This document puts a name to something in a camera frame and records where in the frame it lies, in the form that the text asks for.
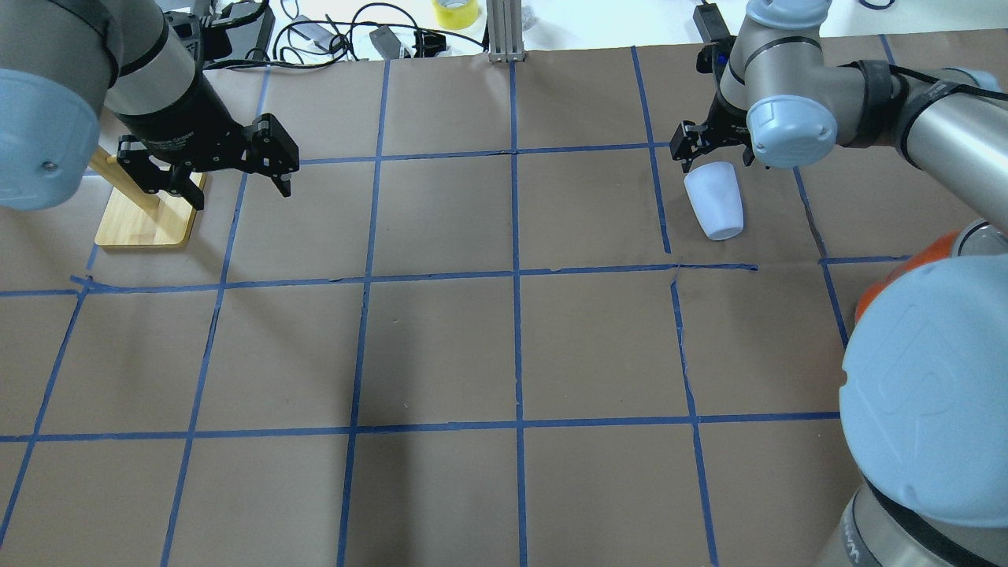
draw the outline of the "cable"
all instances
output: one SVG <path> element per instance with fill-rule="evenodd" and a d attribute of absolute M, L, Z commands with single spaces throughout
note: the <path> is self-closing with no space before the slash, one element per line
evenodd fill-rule
<path fill-rule="evenodd" d="M 281 0 L 281 2 L 280 2 L 281 8 L 283 7 L 283 1 L 284 0 Z M 294 1 L 295 1 L 295 9 L 299 10 L 299 6 L 297 6 L 297 0 L 294 0 Z M 351 56 L 351 58 L 353 58 L 355 61 L 360 61 L 360 60 L 357 59 L 356 53 L 354 53 L 353 43 L 351 42 L 351 34 L 352 34 L 354 28 L 356 28 L 357 26 L 380 27 L 380 26 L 383 26 L 383 25 L 387 25 L 389 27 L 399 27 L 399 28 L 406 28 L 406 29 L 412 29 L 414 31 L 419 31 L 419 32 L 421 32 L 420 35 L 422 35 L 422 32 L 424 32 L 424 31 L 435 32 L 435 33 L 443 33 L 445 35 L 452 35 L 454 37 L 459 37 L 461 39 L 465 39 L 467 41 L 470 41 L 470 42 L 472 42 L 472 43 L 474 43 L 476 45 L 479 45 L 481 49 L 485 50 L 485 47 L 484 47 L 484 45 L 482 43 L 480 43 L 479 41 L 477 41 L 476 39 L 474 39 L 472 37 L 469 37 L 468 35 L 463 35 L 461 33 L 456 33 L 456 32 L 453 32 L 453 31 L 447 31 L 447 30 L 442 30 L 442 29 L 431 29 L 431 28 L 426 28 L 426 27 L 420 27 L 420 26 L 416 25 L 415 20 L 412 18 L 411 15 L 409 15 L 408 12 L 406 12 L 405 10 L 402 10 L 401 8 L 398 8 L 396 6 L 391 6 L 391 7 L 393 7 L 395 9 L 403 12 L 404 14 L 406 14 L 406 16 L 409 17 L 411 23 L 409 23 L 409 24 L 400 24 L 400 23 L 385 24 L 385 23 L 378 23 L 378 22 L 373 22 L 373 21 L 356 21 L 356 18 L 360 16 L 361 11 L 363 11 L 366 8 L 372 7 L 372 6 L 391 6 L 391 5 L 390 4 L 386 4 L 384 2 L 373 2 L 371 4 L 367 4 L 367 5 L 363 6 L 360 10 L 358 10 L 357 14 L 355 14 L 355 16 L 354 16 L 355 19 L 353 21 L 349 21 L 349 22 L 346 22 L 346 21 L 335 21 L 328 14 L 326 15 L 326 19 L 325 20 L 298 20 L 298 21 L 288 22 L 286 25 L 284 25 L 283 27 L 281 27 L 280 30 L 276 34 L 276 39 L 273 41 L 273 45 L 271 47 L 272 56 L 267 55 L 267 53 L 265 51 L 263 51 L 263 55 L 264 55 L 263 60 L 250 60 L 250 59 L 248 59 L 248 56 L 252 52 L 261 50 L 261 49 L 250 49 L 248 52 L 245 53 L 244 59 L 221 60 L 221 61 L 215 62 L 215 63 L 207 66 L 206 69 L 207 70 L 216 70 L 216 69 L 235 69 L 235 70 L 241 70 L 241 69 L 260 69 L 260 68 L 277 67 L 277 68 L 282 68 L 282 69 L 294 69 L 294 70 L 298 70 L 298 69 L 300 69 L 300 70 L 316 70 L 316 69 L 322 69 L 322 68 L 334 65 L 334 64 L 336 64 L 336 63 L 338 63 L 340 61 L 345 60 L 348 55 Z M 329 50 L 328 51 L 316 51 L 313 49 L 308 49 L 308 48 L 305 48 L 305 47 L 298 47 L 298 46 L 295 46 L 295 45 L 292 44 L 291 37 L 290 37 L 291 31 L 296 26 L 298 26 L 298 25 L 307 25 L 307 24 L 319 24 L 319 25 L 326 25 L 326 26 L 332 27 L 332 29 L 334 31 L 334 35 L 333 35 L 333 38 L 330 40 Z M 340 30 L 339 26 L 349 26 L 348 32 L 344 33 L 343 31 Z M 281 38 L 282 38 L 282 40 L 286 41 L 286 43 L 287 43 L 286 45 L 281 45 L 280 44 L 281 43 Z M 286 61 L 286 55 L 287 55 L 288 52 L 292 52 L 294 54 L 294 56 L 297 58 L 297 63 Z M 312 55 L 312 56 L 329 56 L 330 60 L 328 60 L 326 62 L 318 63 L 318 64 L 308 64 L 308 63 L 305 63 L 305 60 L 302 56 L 302 53 L 303 54 Z"/>
<path fill-rule="evenodd" d="M 280 0 L 280 10 L 283 11 L 283 15 L 287 16 L 287 18 L 294 19 L 301 15 L 300 0 L 294 0 L 294 15 L 290 15 L 290 12 L 287 11 L 287 0 Z"/>
<path fill-rule="evenodd" d="M 937 77 L 931 77 L 930 75 L 920 73 L 919 71 L 914 71 L 912 69 L 907 69 L 905 67 L 899 67 L 896 65 L 890 65 L 889 70 L 892 73 L 905 75 L 910 79 L 916 79 L 928 85 L 933 85 L 939 81 Z M 966 93 L 968 95 L 973 95 L 975 97 L 983 97 L 988 99 L 995 99 L 999 101 L 1008 101 L 1008 94 L 999 93 L 997 91 L 988 91 L 987 89 L 981 89 L 979 87 L 974 87 L 972 85 L 960 84 L 953 88 L 954 93 Z"/>
<path fill-rule="evenodd" d="M 357 52 L 354 51 L 354 28 L 357 27 L 358 25 L 357 18 L 361 15 L 361 12 L 363 12 L 364 10 L 367 10 L 368 8 L 376 8 L 379 6 L 385 8 L 392 8 L 393 10 L 402 12 L 403 14 L 405 14 L 407 18 L 409 18 L 409 22 L 413 24 L 413 29 L 416 30 L 418 36 L 416 48 L 419 50 L 419 52 L 422 53 L 423 32 L 420 30 L 419 24 L 416 23 L 416 19 L 413 18 L 413 16 L 409 12 L 403 10 L 402 8 L 396 6 L 395 4 L 389 4 L 388 2 L 369 2 L 358 8 L 357 12 L 354 13 L 354 17 L 350 18 L 350 31 L 347 33 L 347 37 L 350 43 L 350 54 L 354 58 L 354 61 L 360 61 L 359 59 L 357 59 Z"/>
<path fill-rule="evenodd" d="M 226 19 L 223 21 L 219 21 L 217 23 L 212 23 L 210 24 L 210 27 L 214 29 L 229 29 L 232 27 L 241 27 L 247 23 L 252 23 L 255 20 L 259 19 L 259 16 L 261 16 L 268 7 L 269 7 L 269 0 L 262 0 L 261 2 L 259 2 L 259 7 L 256 8 L 254 12 L 245 14 L 244 16 L 237 17 L 234 19 Z"/>
<path fill-rule="evenodd" d="M 872 4 L 868 0 L 858 0 L 858 4 L 861 4 L 862 6 L 868 8 L 869 10 L 876 10 L 876 11 L 882 11 L 891 8 L 892 5 L 895 3 L 896 0 L 888 0 L 887 4 Z"/>

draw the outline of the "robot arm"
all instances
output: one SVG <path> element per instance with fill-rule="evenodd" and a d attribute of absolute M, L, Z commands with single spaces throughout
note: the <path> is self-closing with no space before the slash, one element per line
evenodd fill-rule
<path fill-rule="evenodd" d="M 247 127 L 234 121 L 153 0 L 2 2 L 0 42 L 0 99 L 12 110 L 0 131 L 0 205 L 70 199 L 103 104 L 132 132 L 118 159 L 147 193 L 202 210 L 190 174 L 234 167 L 290 195 L 297 145 L 270 114 Z"/>
<path fill-rule="evenodd" d="M 997 89 L 993 76 L 872 61 L 826 67 L 818 27 L 830 3 L 751 0 L 738 37 L 705 48 L 698 70 L 715 74 L 718 93 L 707 121 L 683 122 L 672 139 L 683 172 L 728 145 L 746 146 L 746 164 L 775 167 L 812 163 L 836 144 L 891 145 L 1008 228 L 1008 110 L 977 88 Z"/>

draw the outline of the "orange part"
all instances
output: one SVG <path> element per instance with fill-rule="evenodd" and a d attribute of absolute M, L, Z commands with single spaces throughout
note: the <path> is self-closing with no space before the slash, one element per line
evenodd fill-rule
<path fill-rule="evenodd" d="M 875 301 L 875 298 L 877 298 L 883 290 L 895 281 L 897 277 L 903 275 L 911 269 L 915 269 L 922 265 L 936 262 L 952 256 L 952 247 L 956 243 L 956 239 L 959 238 L 959 233 L 960 231 L 954 230 L 941 238 L 938 238 L 930 246 L 924 248 L 916 255 L 900 264 L 899 267 L 890 271 L 888 275 L 875 284 L 872 284 L 872 287 L 861 296 L 861 301 L 858 302 L 858 309 L 854 312 L 854 322 L 857 323 L 861 320 L 861 316 L 864 315 L 868 306 Z"/>

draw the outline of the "light blue joint cap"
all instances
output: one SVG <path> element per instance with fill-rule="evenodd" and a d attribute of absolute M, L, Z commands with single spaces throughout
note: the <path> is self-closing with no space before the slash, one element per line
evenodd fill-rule
<path fill-rule="evenodd" d="M 774 95 L 746 115 L 753 153 L 771 167 L 794 167 L 826 157 L 837 143 L 837 119 L 807 97 Z"/>
<path fill-rule="evenodd" d="M 947 258 L 886 288 L 844 357 L 840 419 L 885 495 L 971 528 L 1008 528 L 1008 254 Z"/>
<path fill-rule="evenodd" d="M 997 93 L 1004 92 L 1001 90 L 1001 84 L 998 83 L 998 78 L 995 77 L 993 73 L 981 71 L 979 69 L 967 69 L 965 67 L 949 67 L 947 69 L 952 69 L 969 75 L 981 89 L 995 91 Z"/>
<path fill-rule="evenodd" d="M 98 144 L 98 116 L 74 91 L 0 69 L 0 206 L 31 211 L 77 193 Z"/>
<path fill-rule="evenodd" d="M 746 14 L 776 29 L 808 29 L 826 21 L 833 0 L 749 0 Z"/>

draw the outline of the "grid square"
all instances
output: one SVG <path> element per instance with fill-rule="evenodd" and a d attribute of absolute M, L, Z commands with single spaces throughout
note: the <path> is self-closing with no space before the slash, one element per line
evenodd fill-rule
<path fill-rule="evenodd" d="M 979 216 L 891 147 L 838 147 L 801 177 L 834 257 L 915 254 Z"/>
<path fill-rule="evenodd" d="M 0 207 L 0 291 L 67 290 L 83 274 L 112 186 L 81 180 L 70 201 L 41 211 Z"/>
<path fill-rule="evenodd" d="M 229 290 L 201 430 L 350 425 L 362 286 Z"/>
<path fill-rule="evenodd" d="M 346 564 L 517 565 L 514 435 L 359 437 Z"/>
<path fill-rule="evenodd" d="M 74 296 L 0 299 L 0 435 L 34 428 L 76 305 Z"/>
<path fill-rule="evenodd" d="M 977 69 L 993 73 L 1002 87 L 1008 85 L 1004 63 L 1008 33 L 1004 29 L 890 34 L 886 39 L 896 65 L 921 70 Z"/>
<path fill-rule="evenodd" d="M 228 280 L 364 275 L 373 182 L 373 163 L 307 165 L 284 199 L 250 178 Z"/>
<path fill-rule="evenodd" d="M 683 270 L 678 292 L 699 414 L 837 411 L 844 347 L 820 266 Z"/>
<path fill-rule="evenodd" d="M 486 55 L 391 62 L 382 153 L 510 147 L 509 82 Z"/>
<path fill-rule="evenodd" d="M 722 565 L 811 565 L 862 478 L 837 420 L 701 426 Z"/>
<path fill-rule="evenodd" d="M 346 436 L 198 439 L 169 565 L 335 565 Z"/>
<path fill-rule="evenodd" d="M 735 238 L 712 241 L 704 234 L 683 184 L 682 171 L 671 159 L 659 161 L 665 219 L 672 257 L 685 263 L 764 263 L 818 260 L 815 239 L 798 184 L 791 169 L 746 167 L 738 148 L 706 155 L 694 168 L 712 161 L 735 165 L 742 193 L 745 228 Z"/>
<path fill-rule="evenodd" d="M 510 270 L 511 248 L 509 157 L 382 164 L 376 274 Z"/>
<path fill-rule="evenodd" d="M 312 73 L 274 72 L 263 107 L 297 143 L 301 159 L 374 155 L 383 76 L 382 62 L 343 62 Z"/>
<path fill-rule="evenodd" d="M 89 296 L 42 433 L 185 431 L 214 292 Z"/>
<path fill-rule="evenodd" d="M 374 284 L 361 425 L 513 420 L 511 278 Z"/>
<path fill-rule="evenodd" d="M 830 276 L 844 316 L 848 335 L 854 332 L 854 311 L 861 296 L 879 279 L 899 266 L 899 262 L 866 262 L 831 264 Z"/>
<path fill-rule="evenodd" d="M 671 278 L 522 277 L 525 418 L 685 415 Z"/>
<path fill-rule="evenodd" d="M 156 565 L 184 441 L 39 443 L 0 551 L 6 567 Z"/>
<path fill-rule="evenodd" d="M 646 149 L 518 157 L 521 266 L 667 262 Z"/>
<path fill-rule="evenodd" d="M 702 45 L 645 45 L 637 47 L 654 141 L 668 142 L 683 120 L 701 123 L 714 100 L 714 76 L 697 73 Z M 655 151 L 671 161 L 666 147 Z"/>
<path fill-rule="evenodd" d="M 647 141 L 628 48 L 531 51 L 515 76 L 519 147 Z"/>
<path fill-rule="evenodd" d="M 197 213 L 188 242 L 161 250 L 99 247 L 92 273 L 111 286 L 200 286 L 221 279 L 242 174 L 215 172 L 207 179 L 206 210 Z"/>
<path fill-rule="evenodd" d="M 530 567 L 710 565 L 689 426 L 526 429 L 525 463 Z"/>

